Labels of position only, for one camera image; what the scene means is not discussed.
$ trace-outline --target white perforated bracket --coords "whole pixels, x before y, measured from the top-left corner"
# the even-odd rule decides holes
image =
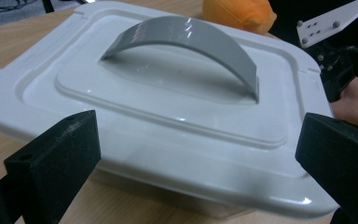
[[[301,47],[308,48],[342,31],[358,18],[358,0],[324,13],[309,21],[299,21],[297,32]]]

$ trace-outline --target handle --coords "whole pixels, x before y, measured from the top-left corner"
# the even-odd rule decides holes
[[[167,16],[140,22],[121,33],[102,60],[142,45],[173,45],[203,54],[234,74],[258,102],[256,65],[230,36],[204,21]]]

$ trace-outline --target table surface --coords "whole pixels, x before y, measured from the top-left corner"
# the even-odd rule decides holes
[[[201,0],[128,0],[121,2],[202,19]],[[68,18],[72,11],[72,9],[66,9],[0,26],[0,67],[6,66],[21,55]],[[16,142],[0,134],[0,178],[6,174],[3,160],[22,146],[23,143]],[[68,208],[62,218],[62,223],[326,224],[330,222],[331,216],[312,220],[299,220],[256,211],[241,217],[222,220],[144,199],[88,180]]]

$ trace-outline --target plastic container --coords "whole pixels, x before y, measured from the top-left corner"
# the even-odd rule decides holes
[[[256,64],[258,102],[225,67],[188,49],[143,46],[101,61],[121,32],[170,15],[115,2],[77,8],[0,69],[0,131],[29,141],[95,109],[100,180],[124,178],[207,202],[200,210],[215,217],[246,208],[303,218],[334,211],[334,200],[295,160],[305,113],[332,115],[319,67],[301,49],[213,25]]]

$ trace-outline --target orange object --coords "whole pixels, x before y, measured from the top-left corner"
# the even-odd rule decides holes
[[[264,35],[275,22],[269,0],[204,0],[206,21]]]

